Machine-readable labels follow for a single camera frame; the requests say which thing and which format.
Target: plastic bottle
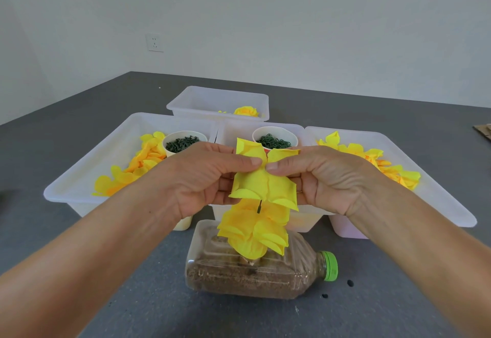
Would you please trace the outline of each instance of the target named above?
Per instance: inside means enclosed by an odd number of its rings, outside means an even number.
[[[226,238],[217,236],[219,223],[202,220],[194,230],[186,261],[186,285],[193,290],[293,299],[317,278],[337,278],[334,254],[316,253],[297,232],[288,231],[289,246],[284,256],[268,249],[262,258],[250,261],[238,254]]]

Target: white plastic bin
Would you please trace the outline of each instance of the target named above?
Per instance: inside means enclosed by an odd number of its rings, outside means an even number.
[[[315,144],[315,139],[313,136],[307,133],[300,125],[293,125],[289,123],[250,122],[243,120],[227,120],[227,122],[221,122],[218,129],[216,143],[235,147],[237,145],[238,137],[253,141],[252,133],[254,130],[262,126],[277,126],[292,132],[298,138],[299,147]],[[213,208],[215,219],[220,221],[224,212],[230,209],[230,205],[211,206]],[[290,211],[290,222],[287,224],[286,228],[296,232],[308,232],[324,214],[329,215],[330,213],[311,205],[299,205],[298,212],[294,210]]]
[[[235,115],[234,111],[242,106],[254,107],[259,112],[259,117]],[[167,104],[167,109],[177,117],[246,121],[267,121],[270,118],[268,95],[197,86],[186,87]]]
[[[132,114],[80,161],[52,182],[44,190],[44,197],[48,201],[69,204],[83,217],[107,199],[107,197],[92,195],[95,180],[100,175],[111,176],[112,165],[126,168],[135,152],[141,149],[139,139],[141,135],[151,134],[154,131],[162,131],[168,135],[181,130],[198,131],[213,143],[217,137],[218,123],[204,119],[183,119],[171,115]],[[191,217],[183,219],[176,226],[176,230],[187,230],[191,219]]]
[[[419,180],[418,186],[414,189],[414,193],[459,227],[474,227],[477,224],[476,218],[460,202],[445,191],[442,186],[433,180],[387,136],[370,131],[339,130],[312,126],[306,127],[305,130],[314,136],[316,140],[325,139],[327,135],[339,131],[339,136],[341,137],[340,144],[348,145],[349,143],[357,143],[363,145],[365,150],[370,148],[382,149],[385,160],[392,162],[393,165],[402,165],[405,170],[418,171],[421,174],[421,179]],[[347,217],[336,215],[330,216],[329,219],[331,220],[332,227],[339,236],[366,238],[351,224]]]

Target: artificial flower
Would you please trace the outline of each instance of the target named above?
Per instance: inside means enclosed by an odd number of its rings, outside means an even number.
[[[248,115],[250,117],[259,117],[259,113],[256,108],[252,106],[242,106],[234,111],[236,115]]]
[[[94,183],[95,193],[98,196],[112,196],[120,189],[131,184],[141,176],[146,174],[150,169],[163,161],[166,157],[162,141],[165,135],[160,131],[152,134],[140,136],[142,141],[141,149],[135,154],[128,167],[121,170],[119,166],[111,166],[111,179],[107,175],[97,178]]]
[[[229,197],[269,201],[298,211],[297,185],[286,176],[274,176],[265,169],[267,162],[276,162],[285,157],[297,155],[298,150],[273,149],[266,155],[260,143],[237,138],[236,153],[259,157],[263,163],[256,171],[235,174]]]
[[[285,206],[243,198],[225,212],[218,226],[218,236],[227,237],[230,246],[247,259],[261,258],[268,248],[284,255],[288,247],[284,226],[289,216],[290,209]]]
[[[365,158],[365,160],[377,167],[377,169],[385,176],[398,182],[404,187],[409,188],[410,190],[413,190],[418,185],[421,174],[417,171],[406,171],[401,165],[392,166],[390,161],[381,159],[381,157],[384,155],[383,150],[369,149],[365,151],[363,146],[360,144],[351,143],[348,146],[344,144],[339,145],[340,141],[341,138],[339,136],[339,132],[335,131],[326,136],[325,140],[321,139],[317,141],[317,144],[328,146],[343,153],[350,153]]]

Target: electrical socket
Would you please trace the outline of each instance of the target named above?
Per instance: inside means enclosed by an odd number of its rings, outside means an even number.
[[[160,34],[147,33],[145,34],[145,39],[147,41],[147,48],[149,51],[163,52]]]

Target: bottle neck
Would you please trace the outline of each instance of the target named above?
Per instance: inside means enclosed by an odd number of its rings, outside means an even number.
[[[328,267],[326,265],[326,258],[321,252],[318,252],[316,255],[316,269],[317,269],[317,278],[325,279],[328,271]]]

